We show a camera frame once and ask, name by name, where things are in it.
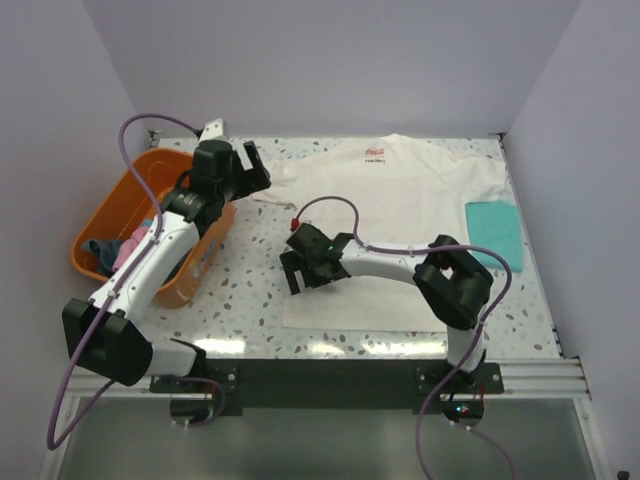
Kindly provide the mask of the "white t shirt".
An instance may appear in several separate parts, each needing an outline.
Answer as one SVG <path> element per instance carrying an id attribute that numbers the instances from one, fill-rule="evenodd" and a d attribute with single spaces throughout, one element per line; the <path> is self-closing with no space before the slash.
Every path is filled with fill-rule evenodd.
<path id="1" fill-rule="evenodd" d="M 359 235 L 376 246 L 424 247 L 440 234 L 470 244 L 465 205 L 509 201 L 501 160 L 454 153 L 401 135 L 345 142 L 303 159 L 269 160 L 269 189 L 253 200 L 302 209 L 302 218 L 328 236 L 348 232 L 352 201 Z M 287 328 L 442 332 L 445 329 L 413 285 L 354 278 L 286 298 Z"/>

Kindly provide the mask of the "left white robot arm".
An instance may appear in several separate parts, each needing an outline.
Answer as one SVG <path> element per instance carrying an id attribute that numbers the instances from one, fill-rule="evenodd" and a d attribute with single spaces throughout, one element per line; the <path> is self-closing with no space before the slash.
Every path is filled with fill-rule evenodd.
<path id="1" fill-rule="evenodd" d="M 201 348 L 152 343 L 142 323 L 155 300 L 176 308 L 192 299 L 231 227 L 234 201 L 270 187 L 255 143 L 243 148 L 248 168 L 222 139 L 199 141 L 192 155 L 156 149 L 134 161 L 80 235 L 118 234 L 135 246 L 88 299 L 63 308 L 72 366 L 125 386 L 145 376 L 171 376 L 185 392 L 205 385 Z"/>

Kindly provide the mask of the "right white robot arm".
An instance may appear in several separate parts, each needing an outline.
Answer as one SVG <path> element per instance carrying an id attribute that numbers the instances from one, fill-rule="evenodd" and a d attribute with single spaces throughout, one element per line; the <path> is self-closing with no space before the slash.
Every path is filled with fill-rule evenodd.
<path id="1" fill-rule="evenodd" d="M 488 270 L 448 235 L 440 235 L 424 253 L 359 243 L 353 233 L 330 238 L 302 223 L 280 255 L 290 293 L 353 277 L 413 285 L 436 319 L 446 326 L 448 386 L 469 392 L 481 380 L 486 349 L 476 338 L 489 302 L 493 279 Z"/>

